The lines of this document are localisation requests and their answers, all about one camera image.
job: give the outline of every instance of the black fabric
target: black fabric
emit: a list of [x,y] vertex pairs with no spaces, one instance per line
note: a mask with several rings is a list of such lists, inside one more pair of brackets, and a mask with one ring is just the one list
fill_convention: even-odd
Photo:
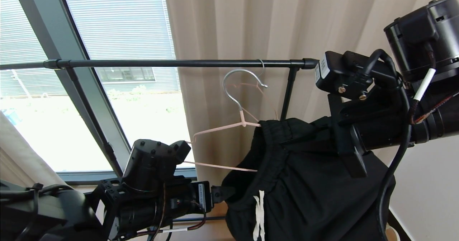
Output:
[[[291,152],[279,143],[308,133],[302,120],[260,121],[251,149],[238,167],[258,172],[231,171],[222,186],[236,188],[226,200],[226,223],[236,241],[251,241],[255,199],[265,192],[266,241],[379,241],[375,201],[387,171],[374,154],[364,156],[368,177],[353,179],[337,156]],[[389,197],[385,197],[387,221]]]

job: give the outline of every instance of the sticker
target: sticker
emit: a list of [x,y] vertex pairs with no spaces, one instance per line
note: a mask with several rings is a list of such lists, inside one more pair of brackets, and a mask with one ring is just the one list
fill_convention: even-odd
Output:
[[205,195],[204,195],[204,184],[198,184],[198,192],[199,192],[199,204],[206,210],[205,208]]
[[322,79],[325,79],[325,77],[328,75],[329,72],[330,72],[330,69],[328,68],[328,64],[327,64],[327,57],[325,56],[320,61],[320,76],[322,76]]
[[316,83],[317,83],[317,81],[319,81],[320,79],[320,66],[318,65],[318,63],[316,67],[314,68],[314,76],[315,76]]

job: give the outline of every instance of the sunlit ground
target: sunlit ground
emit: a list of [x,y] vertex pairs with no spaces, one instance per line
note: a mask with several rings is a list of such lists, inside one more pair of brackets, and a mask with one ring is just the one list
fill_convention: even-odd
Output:
[[[180,93],[111,92],[109,99],[130,145],[140,138],[167,144],[190,140]],[[6,98],[0,106],[16,113],[16,129],[56,172],[112,169],[68,96]],[[186,160],[194,161],[192,152]]]

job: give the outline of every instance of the brass screw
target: brass screw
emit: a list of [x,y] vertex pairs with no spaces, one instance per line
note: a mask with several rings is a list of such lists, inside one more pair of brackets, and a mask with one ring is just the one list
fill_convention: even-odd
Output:
[[344,86],[341,86],[341,87],[338,88],[338,92],[342,94],[342,93],[346,92],[346,88]]

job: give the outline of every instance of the curtain fold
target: curtain fold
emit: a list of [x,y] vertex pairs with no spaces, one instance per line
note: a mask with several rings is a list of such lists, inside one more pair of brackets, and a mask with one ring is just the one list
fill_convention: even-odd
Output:
[[[431,0],[166,0],[177,59],[321,58],[327,50],[370,55],[391,53],[383,28]],[[237,106],[223,93],[228,68],[179,68],[190,135],[238,122]],[[280,114],[287,69],[268,68],[262,81]],[[231,84],[255,83],[241,73]],[[274,119],[269,102],[253,88],[230,88],[260,120]],[[287,117],[311,122],[329,115],[326,93],[315,87],[312,71],[300,71]],[[199,136],[198,162],[236,166],[250,147],[253,127]],[[384,161],[393,155],[385,152]],[[197,166],[198,177],[220,184],[228,171]]]
[[65,184],[0,112],[0,179],[31,187]]

